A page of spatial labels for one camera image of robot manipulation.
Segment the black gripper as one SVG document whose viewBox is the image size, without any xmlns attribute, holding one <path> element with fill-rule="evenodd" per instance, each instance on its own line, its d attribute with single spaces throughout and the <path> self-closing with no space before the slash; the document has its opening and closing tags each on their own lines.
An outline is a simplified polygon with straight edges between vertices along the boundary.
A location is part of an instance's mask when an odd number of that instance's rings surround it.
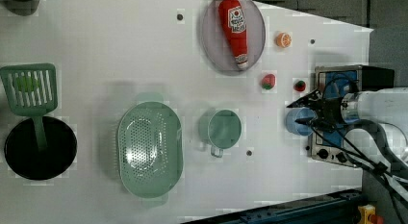
<svg viewBox="0 0 408 224">
<path fill-rule="evenodd" d="M 341 98 L 321 99 L 321 92 L 315 89 L 288 105 L 288 108 L 315 109 L 317 118 L 298 118 L 294 122 L 315 126 L 321 131 L 333 131 L 338 125 L 344 124 L 341 114 Z"/>
</svg>

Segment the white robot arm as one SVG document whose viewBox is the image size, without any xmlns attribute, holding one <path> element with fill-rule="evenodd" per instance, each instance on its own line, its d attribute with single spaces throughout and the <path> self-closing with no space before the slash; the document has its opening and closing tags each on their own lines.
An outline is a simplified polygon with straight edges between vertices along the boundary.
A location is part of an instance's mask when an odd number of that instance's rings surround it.
<svg viewBox="0 0 408 224">
<path fill-rule="evenodd" d="M 327 98 L 317 89 L 289 107 L 309 109 L 294 122 L 309 127 L 322 141 L 341 149 L 354 165 L 407 186 L 407 89 L 353 90 Z"/>
</svg>

